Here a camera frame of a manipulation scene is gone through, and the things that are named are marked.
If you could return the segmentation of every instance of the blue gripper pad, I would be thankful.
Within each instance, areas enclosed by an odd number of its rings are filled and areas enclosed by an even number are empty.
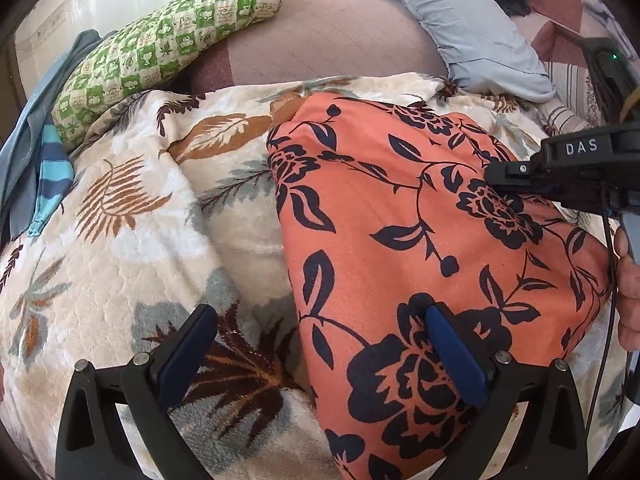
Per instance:
[[[191,380],[202,366],[216,338],[218,316],[207,306],[188,329],[158,375],[158,405],[163,410],[177,406],[187,393]]]
[[[488,397],[488,381],[484,370],[435,305],[427,309],[426,328],[429,340],[462,400],[478,409],[482,408]]]

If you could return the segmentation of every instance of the cream blanket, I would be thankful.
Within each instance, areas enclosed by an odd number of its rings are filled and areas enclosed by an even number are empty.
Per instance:
[[[445,99],[443,87],[415,73],[328,78],[205,96],[151,91],[107,111],[74,153],[76,182],[43,233],[12,242],[0,258],[0,418],[40,475],[54,475],[74,362],[125,364],[204,302],[220,314],[220,334],[172,413],[199,460],[218,480],[339,479],[306,392],[266,131],[272,114],[286,113],[287,91],[329,90],[401,105],[424,100],[437,112],[468,114],[519,158],[537,151],[545,134],[515,102]],[[587,222],[604,239],[602,225]],[[571,357],[585,408],[606,316]],[[622,417],[624,361],[615,341],[592,459]],[[159,478],[126,410],[122,419],[143,471]]]

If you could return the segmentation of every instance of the black cable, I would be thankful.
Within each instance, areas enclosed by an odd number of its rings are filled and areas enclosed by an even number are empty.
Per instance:
[[[604,375],[604,368],[607,364],[607,356],[609,355],[609,347],[611,346],[611,339],[613,337],[613,329],[616,320],[616,301],[618,299],[618,280],[616,279],[616,260],[613,252],[613,241],[611,240],[611,226],[609,224],[609,214],[607,201],[607,188],[605,183],[602,183],[600,187],[600,199],[602,206],[602,226],[604,227],[604,236],[607,241],[607,253],[609,253],[609,272],[611,274],[611,311],[609,313],[609,327],[607,328],[607,338],[604,343],[604,351],[602,353],[602,361],[600,362],[600,370],[598,370],[598,378],[596,379],[596,385],[593,389],[593,397],[591,397],[591,405],[589,407],[589,416],[587,417],[587,424],[585,426],[587,436],[589,436],[589,430],[591,429],[591,421],[593,420],[593,412],[596,408],[596,402],[598,400],[598,393],[600,391],[600,384],[602,383],[602,376]]]

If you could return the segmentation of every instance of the green checkered pillow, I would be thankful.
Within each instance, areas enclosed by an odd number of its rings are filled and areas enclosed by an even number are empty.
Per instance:
[[[51,111],[68,151],[125,97],[167,81],[207,47],[273,16],[282,0],[174,0],[127,25],[74,70]]]

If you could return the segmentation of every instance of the hand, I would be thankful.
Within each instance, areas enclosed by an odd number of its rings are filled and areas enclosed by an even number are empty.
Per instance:
[[[618,339],[628,352],[640,350],[640,265],[636,265],[629,255],[626,233],[621,227],[613,240],[618,262],[618,301],[620,313]]]

